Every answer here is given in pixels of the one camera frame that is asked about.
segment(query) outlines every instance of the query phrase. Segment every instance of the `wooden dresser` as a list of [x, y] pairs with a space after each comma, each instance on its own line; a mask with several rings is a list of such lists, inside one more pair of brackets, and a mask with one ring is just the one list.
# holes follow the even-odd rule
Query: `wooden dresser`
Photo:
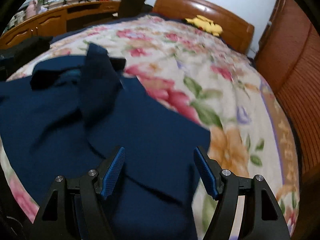
[[36, 36], [57, 36], [67, 32], [67, 23], [77, 18], [115, 13], [119, 1], [95, 1], [64, 5], [31, 17], [0, 37], [0, 49], [10, 48], [24, 39]]

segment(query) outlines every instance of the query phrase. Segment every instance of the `stuffed animal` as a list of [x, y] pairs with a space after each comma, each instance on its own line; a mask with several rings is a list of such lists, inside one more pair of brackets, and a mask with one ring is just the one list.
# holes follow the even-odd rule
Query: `stuffed animal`
[[202, 15], [197, 15], [197, 17], [193, 19], [186, 18], [186, 21], [195, 25], [198, 29], [211, 33], [214, 36], [220, 36], [220, 34], [223, 32], [220, 25], [215, 24], [213, 20], [210, 20]]

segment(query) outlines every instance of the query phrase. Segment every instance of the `wooden wardrobe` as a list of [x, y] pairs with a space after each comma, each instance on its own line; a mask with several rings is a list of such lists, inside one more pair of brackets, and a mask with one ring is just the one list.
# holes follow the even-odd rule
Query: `wooden wardrobe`
[[294, 0], [277, 0], [255, 57], [292, 120], [302, 150], [300, 208], [292, 239], [320, 234], [320, 36]]

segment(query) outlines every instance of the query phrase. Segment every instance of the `dark blue blanket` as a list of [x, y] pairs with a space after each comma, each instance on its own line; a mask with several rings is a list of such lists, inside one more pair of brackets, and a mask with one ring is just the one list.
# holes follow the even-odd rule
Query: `dark blue blanket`
[[125, 147], [124, 174], [103, 203], [117, 239], [196, 239], [193, 149], [210, 132], [116, 73], [105, 49], [38, 63], [0, 83], [0, 134], [11, 166], [41, 203], [57, 175], [75, 178]]

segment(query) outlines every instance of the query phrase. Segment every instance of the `metal screw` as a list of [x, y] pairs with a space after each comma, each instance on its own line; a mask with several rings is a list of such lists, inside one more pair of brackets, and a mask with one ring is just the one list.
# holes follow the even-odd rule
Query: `metal screw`
[[263, 181], [264, 177], [262, 175], [258, 174], [258, 175], [256, 175], [256, 179], [258, 181]]
[[96, 170], [89, 170], [88, 171], [88, 175], [89, 176], [94, 176], [94, 175], [96, 175], [97, 174], [97, 171]]
[[60, 182], [60, 181], [63, 181], [63, 176], [61, 176], [61, 175], [56, 177], [56, 182]]
[[225, 175], [225, 176], [229, 176], [231, 174], [231, 171], [229, 170], [223, 170], [222, 171], [222, 174]]

